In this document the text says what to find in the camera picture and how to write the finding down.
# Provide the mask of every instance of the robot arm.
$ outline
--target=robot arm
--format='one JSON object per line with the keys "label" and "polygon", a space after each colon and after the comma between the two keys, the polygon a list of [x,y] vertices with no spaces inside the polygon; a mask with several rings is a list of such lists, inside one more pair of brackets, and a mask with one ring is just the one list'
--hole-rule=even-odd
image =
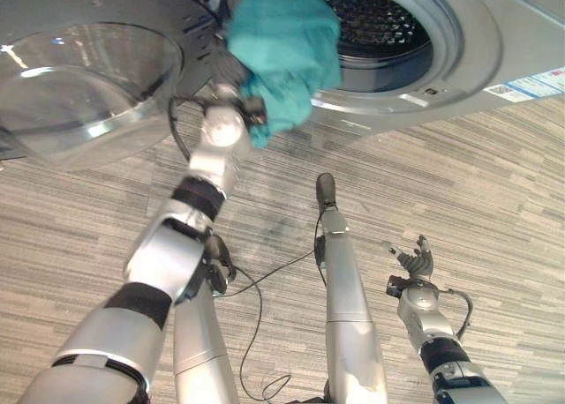
{"label": "robot arm", "polygon": [[451,324],[438,308],[440,291],[429,281],[433,258],[424,236],[412,257],[390,246],[410,278],[391,276],[387,294],[399,299],[398,316],[433,382],[438,404],[505,404],[480,367],[471,362]]}
{"label": "robot arm", "polygon": [[[212,301],[212,290],[225,291],[226,280],[211,260],[225,257],[225,246],[208,240],[251,151],[246,114],[233,91],[219,88],[218,100],[207,108],[188,176],[139,237],[124,285],[80,323],[19,403],[148,403],[175,304],[176,333],[188,344],[175,350],[179,402],[238,402]],[[214,398],[198,385],[202,370],[217,381]]]}

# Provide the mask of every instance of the black joint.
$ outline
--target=black joint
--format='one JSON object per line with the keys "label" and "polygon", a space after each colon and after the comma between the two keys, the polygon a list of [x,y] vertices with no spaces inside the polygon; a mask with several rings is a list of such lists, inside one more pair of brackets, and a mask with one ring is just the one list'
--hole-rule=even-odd
{"label": "black joint", "polygon": [[336,206],[335,203],[335,179],[331,173],[322,173],[316,179],[316,198],[320,214],[328,207]]}
{"label": "black joint", "polygon": [[316,238],[316,243],[314,246],[314,258],[316,259],[316,265],[321,267],[322,263],[326,259],[326,237],[324,235],[318,236]]}
{"label": "black joint", "polygon": [[449,338],[437,338],[426,342],[420,349],[420,358],[428,373],[432,373],[445,363],[470,361],[461,345]]}
{"label": "black joint", "polygon": [[438,373],[433,377],[433,392],[436,397],[442,392],[450,389],[476,388],[480,386],[490,386],[486,379],[481,376],[469,376],[460,378],[446,379],[443,373]]}
{"label": "black joint", "polygon": [[210,182],[186,177],[173,192],[172,198],[203,212],[214,221],[225,197]]}
{"label": "black joint", "polygon": [[409,283],[406,279],[403,279],[400,276],[391,275],[388,277],[387,295],[400,299],[403,291],[408,287],[408,285]]}
{"label": "black joint", "polygon": [[162,330],[169,315],[171,302],[170,297],[160,289],[145,283],[132,282],[123,285],[108,300],[104,308],[127,309],[143,314],[152,319]]}

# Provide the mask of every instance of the robotic hand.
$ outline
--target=robotic hand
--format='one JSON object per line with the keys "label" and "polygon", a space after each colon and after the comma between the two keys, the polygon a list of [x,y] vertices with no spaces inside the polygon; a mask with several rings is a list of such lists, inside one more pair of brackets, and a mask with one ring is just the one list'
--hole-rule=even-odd
{"label": "robotic hand", "polygon": [[[433,257],[425,236],[418,239],[416,255],[411,256],[388,243],[388,250],[408,272],[409,279],[390,276],[387,294],[399,299],[398,316],[406,325],[412,346],[418,351],[433,382],[438,404],[505,404],[506,401],[486,379],[480,367],[471,362],[461,345],[462,329],[454,333],[449,321],[440,313],[440,291],[430,278]],[[465,297],[465,293],[449,290]]]}
{"label": "robotic hand", "polygon": [[229,0],[229,52],[252,73],[243,96],[260,96],[267,123],[253,126],[253,146],[310,115],[318,89],[339,86],[339,20],[323,0]]}

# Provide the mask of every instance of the washing machine door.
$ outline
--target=washing machine door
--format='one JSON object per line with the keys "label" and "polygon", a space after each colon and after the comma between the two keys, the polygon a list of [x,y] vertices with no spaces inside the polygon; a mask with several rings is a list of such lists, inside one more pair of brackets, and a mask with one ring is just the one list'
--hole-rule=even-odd
{"label": "washing machine door", "polygon": [[203,1],[0,0],[3,156],[74,170],[163,139],[209,78]]}
{"label": "washing machine door", "polygon": [[341,20],[343,84],[315,95],[311,119],[340,130],[372,134],[510,104],[483,90],[565,63],[563,0],[326,1]]}

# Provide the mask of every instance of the sticker on washing machine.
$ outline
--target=sticker on washing machine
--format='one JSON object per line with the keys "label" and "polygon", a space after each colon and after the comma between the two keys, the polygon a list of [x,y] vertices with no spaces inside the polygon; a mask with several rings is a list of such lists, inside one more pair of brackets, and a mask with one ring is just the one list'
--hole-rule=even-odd
{"label": "sticker on washing machine", "polygon": [[565,67],[489,86],[485,91],[512,102],[565,93]]}

